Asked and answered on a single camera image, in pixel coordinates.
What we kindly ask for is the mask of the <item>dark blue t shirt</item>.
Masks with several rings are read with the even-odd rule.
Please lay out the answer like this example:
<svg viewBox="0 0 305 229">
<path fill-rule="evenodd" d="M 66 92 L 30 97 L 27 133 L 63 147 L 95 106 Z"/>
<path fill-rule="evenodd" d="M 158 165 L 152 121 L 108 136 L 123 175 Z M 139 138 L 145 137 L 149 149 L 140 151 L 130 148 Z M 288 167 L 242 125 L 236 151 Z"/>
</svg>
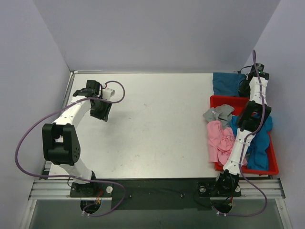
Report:
<svg viewBox="0 0 305 229">
<path fill-rule="evenodd" d="M 245 75 L 240 73 L 213 73 L 213 94 L 237 97 L 244 79 Z"/>
</svg>

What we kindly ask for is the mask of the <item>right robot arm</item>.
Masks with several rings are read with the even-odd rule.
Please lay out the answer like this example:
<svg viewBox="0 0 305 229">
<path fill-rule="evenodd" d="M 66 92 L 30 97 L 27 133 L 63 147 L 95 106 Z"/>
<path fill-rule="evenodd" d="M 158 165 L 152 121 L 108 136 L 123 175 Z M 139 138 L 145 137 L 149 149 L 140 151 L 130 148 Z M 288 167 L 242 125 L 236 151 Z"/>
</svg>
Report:
<svg viewBox="0 0 305 229">
<path fill-rule="evenodd" d="M 242 173 L 245 153 L 271 113 L 271 107 L 266 102 L 266 88 L 269 74 L 264 72 L 264 65 L 254 63 L 246 82 L 249 87 L 249 101 L 238 115 L 237 136 L 231 154 L 223 166 L 223 172 L 213 182 L 213 191 L 217 195 L 235 192 Z"/>
</svg>

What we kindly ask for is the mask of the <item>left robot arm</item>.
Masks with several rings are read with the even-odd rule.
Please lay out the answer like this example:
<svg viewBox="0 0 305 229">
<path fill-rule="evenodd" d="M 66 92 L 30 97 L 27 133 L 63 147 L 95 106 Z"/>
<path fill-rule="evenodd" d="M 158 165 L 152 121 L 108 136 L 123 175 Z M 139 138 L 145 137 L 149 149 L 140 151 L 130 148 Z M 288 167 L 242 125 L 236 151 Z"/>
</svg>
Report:
<svg viewBox="0 0 305 229">
<path fill-rule="evenodd" d="M 53 123 L 42 127 L 44 158 L 78 178 L 81 191 L 88 197 L 97 193 L 98 184 L 91 180 L 95 178 L 94 172 L 80 159 L 81 145 L 76 128 L 86 113 L 107 122 L 112 106 L 108 101 L 114 95 L 113 89 L 104 89 L 99 82 L 88 80 L 86 87 L 74 92 L 70 107 Z"/>
</svg>

